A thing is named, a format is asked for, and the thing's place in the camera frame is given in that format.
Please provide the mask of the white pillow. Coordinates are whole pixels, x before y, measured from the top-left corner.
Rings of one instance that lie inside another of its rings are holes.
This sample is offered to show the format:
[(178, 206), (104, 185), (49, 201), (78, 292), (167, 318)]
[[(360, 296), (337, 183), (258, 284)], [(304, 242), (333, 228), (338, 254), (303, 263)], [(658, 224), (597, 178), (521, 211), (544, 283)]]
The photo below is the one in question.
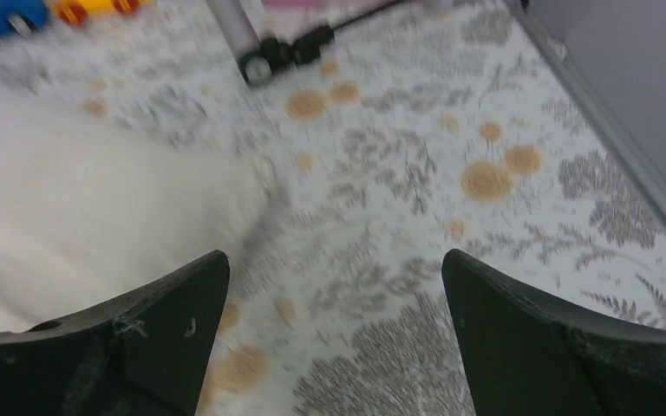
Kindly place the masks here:
[(178, 151), (0, 86), (0, 332), (237, 259), (278, 190), (261, 155)]

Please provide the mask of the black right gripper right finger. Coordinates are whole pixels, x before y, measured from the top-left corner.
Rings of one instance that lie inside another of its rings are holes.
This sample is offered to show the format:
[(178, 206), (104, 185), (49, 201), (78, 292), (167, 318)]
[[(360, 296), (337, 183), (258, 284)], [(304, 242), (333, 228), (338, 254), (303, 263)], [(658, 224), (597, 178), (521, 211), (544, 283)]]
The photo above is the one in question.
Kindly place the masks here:
[(567, 302), (461, 250), (441, 275), (477, 414), (666, 415), (666, 330)]

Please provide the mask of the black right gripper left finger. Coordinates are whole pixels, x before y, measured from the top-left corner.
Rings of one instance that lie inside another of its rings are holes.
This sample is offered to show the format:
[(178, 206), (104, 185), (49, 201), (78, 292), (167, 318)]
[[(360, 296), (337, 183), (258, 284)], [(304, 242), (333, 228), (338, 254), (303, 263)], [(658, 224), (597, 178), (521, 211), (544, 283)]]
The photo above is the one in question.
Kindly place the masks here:
[(227, 255), (23, 333), (0, 333), (0, 415), (192, 415), (223, 314)]

